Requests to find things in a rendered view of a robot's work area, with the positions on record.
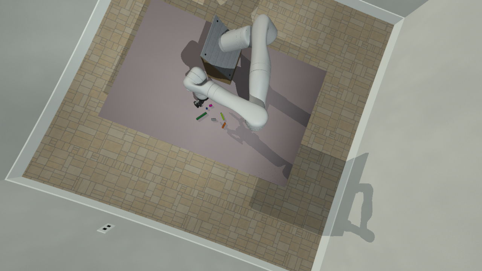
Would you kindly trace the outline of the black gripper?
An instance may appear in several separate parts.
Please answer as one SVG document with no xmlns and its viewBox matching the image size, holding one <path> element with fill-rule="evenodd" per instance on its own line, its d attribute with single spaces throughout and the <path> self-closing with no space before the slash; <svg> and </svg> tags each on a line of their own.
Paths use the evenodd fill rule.
<svg viewBox="0 0 482 271">
<path fill-rule="evenodd" d="M 207 99 L 209 98 L 206 98 L 204 99 L 203 101 L 201 101 L 201 99 L 198 99 L 197 101 L 194 101 L 194 105 L 199 108 L 199 107 L 203 107 L 202 104 L 204 103 L 204 101 L 206 101 Z"/>
</svg>

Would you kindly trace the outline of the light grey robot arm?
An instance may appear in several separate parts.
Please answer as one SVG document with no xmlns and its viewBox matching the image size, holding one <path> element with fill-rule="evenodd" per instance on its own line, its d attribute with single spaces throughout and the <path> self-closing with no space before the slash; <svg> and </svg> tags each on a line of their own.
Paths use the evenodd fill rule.
<svg viewBox="0 0 482 271">
<path fill-rule="evenodd" d="M 198 99 L 206 98 L 230 108 L 246 120 L 247 127 L 259 131 L 267 123 L 265 109 L 267 91 L 270 85 L 272 64 L 267 45 L 275 41 L 278 31 L 270 17 L 260 14 L 253 26 L 244 26 L 223 33 L 218 40 L 220 49 L 227 53 L 245 48 L 252 48 L 249 73 L 249 101 L 245 100 L 213 81 L 207 82 L 207 76 L 200 67 L 193 67 L 183 80 L 188 91 L 193 91 Z"/>
</svg>

